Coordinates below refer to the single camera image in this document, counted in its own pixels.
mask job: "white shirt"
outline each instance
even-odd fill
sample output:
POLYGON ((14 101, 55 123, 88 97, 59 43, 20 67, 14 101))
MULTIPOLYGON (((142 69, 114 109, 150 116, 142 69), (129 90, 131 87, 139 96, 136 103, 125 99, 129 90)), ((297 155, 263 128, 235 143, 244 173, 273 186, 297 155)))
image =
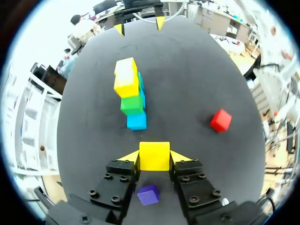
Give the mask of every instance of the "white shirt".
POLYGON ((86 33, 94 28, 95 22, 92 20, 82 19, 78 24, 75 25, 73 35, 75 38, 81 38, 86 33))

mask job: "cube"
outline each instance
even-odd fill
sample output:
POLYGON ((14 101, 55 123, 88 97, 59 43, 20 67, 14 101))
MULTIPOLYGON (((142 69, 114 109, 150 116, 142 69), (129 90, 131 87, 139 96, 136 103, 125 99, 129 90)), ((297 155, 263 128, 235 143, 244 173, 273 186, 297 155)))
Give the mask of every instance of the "cube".
POLYGON ((143 82, 143 79, 142 79, 142 76, 141 76, 140 72, 137 73, 137 77, 139 79, 139 88, 140 88, 140 90, 144 90, 144 82, 143 82))
POLYGON ((127 116, 141 114, 143 112, 143 98, 141 94, 134 97, 122 98, 121 111, 127 116))
POLYGON ((159 194, 155 185, 149 185, 142 187, 137 193, 137 197, 140 199, 142 205, 151 205, 158 203, 159 194))
POLYGON ((121 98, 137 96, 139 81, 137 68, 133 58, 117 61, 113 89, 121 98))
POLYGON ((133 57, 117 61, 116 67, 114 69, 114 74, 117 75, 119 72, 122 72, 123 70, 127 69, 132 69, 137 72, 135 59, 133 57))
POLYGON ((170 142, 140 142, 140 169, 169 171, 170 142))
POLYGON ((213 117, 210 126, 219 133, 226 131, 229 128, 232 116, 224 109, 219 110, 213 117))
POLYGON ((131 130, 145 130, 147 128, 146 113, 127 116, 127 128, 131 130))
POLYGON ((140 90, 140 94, 142 96, 142 107, 143 107, 143 109, 145 109, 146 108, 146 96, 145 96, 145 93, 143 90, 140 90))

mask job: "black screw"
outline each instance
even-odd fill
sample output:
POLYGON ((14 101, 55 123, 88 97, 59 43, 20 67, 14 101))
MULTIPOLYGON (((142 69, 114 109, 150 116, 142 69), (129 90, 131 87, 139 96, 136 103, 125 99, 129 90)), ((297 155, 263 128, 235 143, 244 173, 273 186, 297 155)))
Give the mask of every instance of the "black screw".
POLYGON ((106 173, 104 176, 104 179, 111 180, 111 179, 113 179, 113 176, 110 173, 106 173))
POLYGON ((186 182, 189 181, 189 177, 187 177, 187 176, 186 177, 182 177, 181 180, 186 183, 186 182))
POLYGON ((119 196, 115 195, 111 198, 111 201, 114 204, 119 204, 121 202, 121 199, 119 198, 119 196))
POLYGON ((123 182, 123 183, 125 183, 125 182, 128 182, 128 178, 127 178, 127 176, 125 176, 125 175, 121 175, 121 177, 120 177, 120 181, 121 181, 121 182, 123 182))
POLYGON ((188 200, 190 203, 198 203, 200 201, 198 196, 192 196, 188 200))
POLYGON ((205 179, 206 178, 204 173, 199 174, 198 177, 201 178, 201 179, 205 179))
POLYGON ((223 221, 231 221, 232 219, 231 219, 231 217, 229 215, 224 214, 224 215, 222 215, 221 220, 223 220, 223 221))
POLYGON ((92 189, 90 191, 90 196, 91 196, 91 198, 98 198, 99 194, 98 194, 98 192, 96 190, 92 189))
POLYGON ((212 195, 219 197, 219 196, 221 196, 221 192, 219 190, 214 190, 212 192, 212 195))
POLYGON ((90 223, 90 218, 89 218, 87 215, 82 214, 82 215, 81 215, 81 222, 82 222, 83 224, 89 224, 89 223, 90 223))

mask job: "desk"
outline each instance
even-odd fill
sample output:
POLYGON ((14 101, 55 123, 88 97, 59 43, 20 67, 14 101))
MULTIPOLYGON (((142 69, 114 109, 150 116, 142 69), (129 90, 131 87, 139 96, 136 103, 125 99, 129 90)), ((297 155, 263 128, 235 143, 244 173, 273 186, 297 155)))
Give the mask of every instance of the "desk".
POLYGON ((236 35, 229 35, 231 38, 247 42, 250 28, 240 20, 225 13, 222 10, 215 9, 215 5, 199 7, 196 2, 188 6, 188 18, 207 30, 210 34, 226 36, 229 25, 237 28, 236 35))
MULTIPOLYGON (((73 193, 88 201, 107 163, 138 150, 140 141, 170 141, 172 150, 200 159, 222 197, 256 201, 264 177, 263 129, 246 80, 228 54, 181 16, 161 31, 140 20, 124 26, 125 37, 109 29, 86 44, 64 90, 57 146, 67 198, 73 193), (127 57, 134 57, 144 80, 143 131, 125 128, 113 90, 116 61, 127 57), (222 134, 209 126, 220 108, 233 118, 222 134)), ((138 188, 144 183, 158 186, 160 202, 142 206, 133 194, 123 225, 187 224, 168 172, 143 171, 138 188)))

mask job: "person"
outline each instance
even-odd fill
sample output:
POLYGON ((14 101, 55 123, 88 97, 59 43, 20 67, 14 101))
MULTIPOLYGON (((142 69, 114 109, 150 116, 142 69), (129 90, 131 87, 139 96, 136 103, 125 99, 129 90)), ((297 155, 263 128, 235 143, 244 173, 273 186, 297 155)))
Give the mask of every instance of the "person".
POLYGON ((73 65, 75 63, 75 60, 77 59, 78 55, 74 54, 71 55, 70 54, 70 49, 67 48, 64 50, 64 52, 66 53, 66 55, 64 56, 64 59, 60 61, 58 67, 57 67, 57 72, 62 75, 66 80, 69 77, 69 74, 73 68, 73 65))
POLYGON ((85 20, 80 15, 74 15, 71 23, 75 26, 73 36, 81 41, 83 45, 96 34, 102 33, 101 27, 92 20, 85 20))
POLYGON ((289 61, 293 58, 293 48, 288 40, 286 34, 278 34, 278 30, 275 25, 271 26, 270 33, 266 34, 263 39, 263 43, 260 43, 261 50, 264 54, 265 64, 262 64, 261 55, 259 55, 253 66, 244 74, 246 80, 254 80, 256 78, 253 69, 259 67, 266 67, 266 65, 276 64, 276 69, 282 70, 289 61))

